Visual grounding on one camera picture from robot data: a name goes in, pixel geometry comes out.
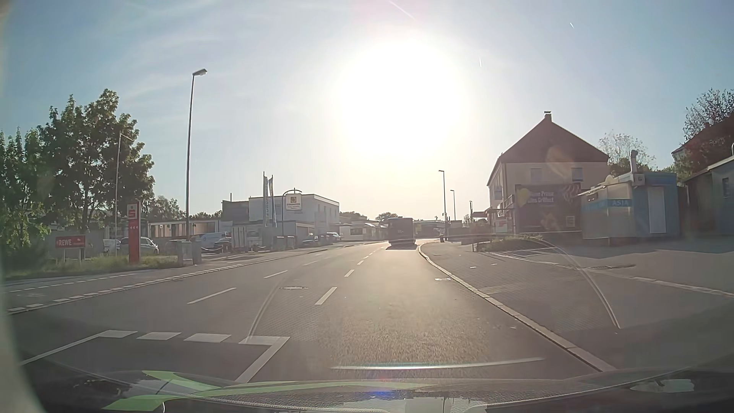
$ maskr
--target building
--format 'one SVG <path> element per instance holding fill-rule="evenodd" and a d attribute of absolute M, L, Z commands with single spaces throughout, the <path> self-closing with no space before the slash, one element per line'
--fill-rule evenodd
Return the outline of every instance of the building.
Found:
<path fill-rule="evenodd" d="M 497 158 L 487 180 L 489 224 L 502 232 L 578 231 L 575 196 L 606 179 L 607 161 L 607 154 L 555 124 L 546 112 Z"/>
<path fill-rule="evenodd" d="M 687 224 L 693 232 L 734 234 L 734 156 L 685 179 Z"/>

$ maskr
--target curb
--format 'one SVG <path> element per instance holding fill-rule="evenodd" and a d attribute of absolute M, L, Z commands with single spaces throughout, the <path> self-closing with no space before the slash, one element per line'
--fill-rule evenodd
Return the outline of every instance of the curb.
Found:
<path fill-rule="evenodd" d="M 132 287 L 125 288 L 124 290 L 115 290 L 115 291 L 109 291 L 109 292 L 98 292 L 97 294 L 94 294 L 94 295 L 88 295 L 88 296 L 81 297 L 81 298 L 74 298 L 74 299 L 70 299 L 68 301 L 63 301 L 63 302 L 59 302 L 59 303 L 47 303 L 47 304 L 43 304 L 43 305 L 35 306 L 35 307 L 24 307 L 23 309 L 18 309 L 18 310 L 15 310 L 15 311 L 10 311 L 10 310 L 7 310 L 6 309 L 5 312 L 8 315 L 16 315 L 16 314 L 20 314 L 22 312 L 30 312 L 30 311 L 37 310 L 37 309 L 45 309 L 45 308 L 49 308 L 49 307 L 53 307 L 53 306 L 59 306 L 61 304 L 69 304 L 69 303 L 73 303 L 75 301 L 85 300 L 87 298 L 99 297 L 100 295 L 114 294 L 116 292 L 125 292 L 125 291 L 128 291 L 128 290 L 132 290 L 134 288 L 146 287 L 148 285 L 154 285 L 154 284 L 162 284 L 162 283 L 167 282 L 167 281 L 180 281 L 181 279 L 185 279 L 185 278 L 189 278 L 189 277 L 193 277 L 193 276 L 200 276 L 200 275 L 208 274 L 208 273 L 216 273 L 217 271 L 232 270 L 234 268 L 246 267 L 248 265 L 260 264 L 262 262 L 275 261 L 277 259 L 291 258 L 293 256 L 304 256 L 306 254 L 309 254 L 309 253 L 307 252 L 305 254 L 289 255 L 289 256 L 279 256 L 277 258 L 264 259 L 262 261 L 257 261 L 257 262 L 247 262 L 247 263 L 244 263 L 244 264 L 229 265 L 227 267 L 212 268 L 210 270 L 201 270 L 201 271 L 197 271 L 197 272 L 190 273 L 190 274 L 181 274 L 179 276 L 171 276 L 171 277 L 166 277 L 164 279 L 154 280 L 154 282 L 145 282 L 142 285 L 134 285 Z"/>
<path fill-rule="evenodd" d="M 563 348 L 568 353 L 570 353 L 572 356 L 576 357 L 577 359 L 581 360 L 582 362 L 588 364 L 590 367 L 596 369 L 599 372 L 606 372 L 606 371 L 613 371 L 617 368 L 615 366 L 612 366 L 611 364 L 605 362 L 604 360 L 600 359 L 599 357 L 596 357 L 595 355 L 591 354 L 590 352 L 584 350 L 583 348 L 578 347 L 577 345 L 573 344 L 572 342 L 566 340 L 565 338 L 559 336 L 556 333 L 553 333 L 551 330 L 547 329 L 546 327 L 541 326 L 540 324 L 536 323 L 535 321 L 531 320 L 530 318 L 526 317 L 525 315 L 522 315 L 519 312 L 516 312 L 512 308 L 502 304 L 500 301 L 497 301 L 496 299 L 490 297 L 488 294 L 485 294 L 478 289 L 476 289 L 471 284 L 467 283 L 466 281 L 462 280 L 461 278 L 455 276 L 452 273 L 449 273 L 447 270 L 443 269 L 441 266 L 433 262 L 422 250 L 421 246 L 424 244 L 421 244 L 418 246 L 418 253 L 421 254 L 421 256 L 430 264 L 436 267 L 438 270 L 440 270 L 442 273 L 446 274 L 447 276 L 451 277 L 454 281 L 458 282 L 462 286 L 464 286 L 467 290 L 473 292 L 474 294 L 477 294 L 479 297 L 482 297 L 484 300 L 490 302 L 492 305 L 496 306 L 500 310 L 504 311 L 508 315 L 512 316 L 517 321 L 520 321 L 522 324 L 525 324 L 526 326 L 532 328 L 535 330 L 538 334 L 542 335 L 546 339 L 550 340 L 554 344 L 558 345 L 560 348 Z"/>

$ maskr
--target signpost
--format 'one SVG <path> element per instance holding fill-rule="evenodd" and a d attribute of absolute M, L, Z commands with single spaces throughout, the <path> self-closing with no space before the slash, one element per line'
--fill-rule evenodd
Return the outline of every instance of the signpost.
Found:
<path fill-rule="evenodd" d="M 128 262 L 140 262 L 140 201 L 128 204 Z"/>
<path fill-rule="evenodd" d="M 56 237 L 56 248 L 64 251 L 64 262 L 66 262 L 66 248 L 79 248 L 79 266 L 81 267 L 81 250 L 87 246 L 86 235 L 64 235 Z"/>

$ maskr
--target car hood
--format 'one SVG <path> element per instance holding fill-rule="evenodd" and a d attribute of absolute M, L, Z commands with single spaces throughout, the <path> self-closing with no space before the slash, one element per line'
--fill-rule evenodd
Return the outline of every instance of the car hood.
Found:
<path fill-rule="evenodd" d="M 471 412 L 517 403 L 657 406 L 730 397 L 734 375 L 618 370 L 565 380 L 391 379 L 236 383 L 171 371 L 84 374 L 37 385 L 47 412 Z M 666 399 L 685 393 L 687 398 Z"/>

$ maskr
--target red roof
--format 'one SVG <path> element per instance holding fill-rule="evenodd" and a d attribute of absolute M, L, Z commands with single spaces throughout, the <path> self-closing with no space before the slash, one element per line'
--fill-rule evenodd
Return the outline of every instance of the red roof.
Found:
<path fill-rule="evenodd" d="M 490 181 L 501 163 L 604 162 L 609 155 L 556 125 L 546 113 L 540 123 L 497 158 Z"/>

